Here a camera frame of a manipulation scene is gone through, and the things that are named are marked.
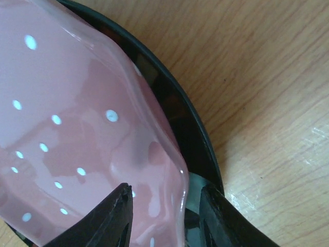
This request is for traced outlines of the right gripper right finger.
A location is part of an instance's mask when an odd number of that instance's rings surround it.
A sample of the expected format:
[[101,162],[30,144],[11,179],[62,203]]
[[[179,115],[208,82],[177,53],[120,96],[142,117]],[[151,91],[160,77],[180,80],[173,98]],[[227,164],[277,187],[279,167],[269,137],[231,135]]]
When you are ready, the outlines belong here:
[[199,216],[201,246],[278,246],[211,184],[202,188]]

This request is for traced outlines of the black striped plate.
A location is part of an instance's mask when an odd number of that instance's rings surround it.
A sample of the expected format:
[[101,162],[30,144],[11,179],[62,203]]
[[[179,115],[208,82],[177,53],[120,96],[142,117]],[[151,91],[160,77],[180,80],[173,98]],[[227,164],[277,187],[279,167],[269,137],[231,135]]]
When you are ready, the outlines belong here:
[[[134,62],[148,83],[172,129],[188,170],[188,191],[184,212],[185,243],[183,246],[201,246],[199,205],[202,188],[212,184],[217,187],[219,192],[222,192],[223,182],[213,148],[195,108],[165,66],[129,32],[84,5],[73,1],[56,2],[112,39]],[[28,246],[35,244],[2,217],[1,219],[15,233],[20,234]]]

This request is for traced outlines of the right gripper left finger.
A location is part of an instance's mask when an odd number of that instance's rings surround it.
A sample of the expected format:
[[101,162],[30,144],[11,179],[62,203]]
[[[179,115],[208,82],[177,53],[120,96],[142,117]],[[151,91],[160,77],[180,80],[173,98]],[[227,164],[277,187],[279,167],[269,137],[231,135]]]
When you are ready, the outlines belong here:
[[129,246],[132,221],[132,187],[121,183],[82,220],[47,245]]

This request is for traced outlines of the pink polka dot plate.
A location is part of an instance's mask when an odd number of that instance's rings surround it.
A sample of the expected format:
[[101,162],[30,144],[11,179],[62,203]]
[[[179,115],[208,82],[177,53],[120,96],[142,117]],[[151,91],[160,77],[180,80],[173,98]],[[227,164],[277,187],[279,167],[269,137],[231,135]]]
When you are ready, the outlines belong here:
[[1,217],[42,246],[121,183],[130,246],[183,246],[187,166],[134,62],[56,1],[1,1]]

